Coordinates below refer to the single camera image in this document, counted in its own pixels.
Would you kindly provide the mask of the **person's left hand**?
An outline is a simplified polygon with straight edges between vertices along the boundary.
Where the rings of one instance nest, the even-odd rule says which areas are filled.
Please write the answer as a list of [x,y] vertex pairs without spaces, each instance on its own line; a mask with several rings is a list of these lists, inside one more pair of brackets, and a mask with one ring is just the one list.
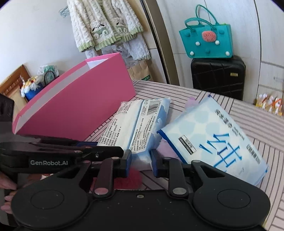
[[3,197],[4,204],[1,206],[1,210],[6,212],[7,214],[12,214],[11,201],[17,191],[49,176],[50,174],[30,174],[24,180],[24,185],[18,186],[16,183],[14,183],[11,179],[9,179],[5,174],[1,172],[1,189],[11,190],[8,195]]

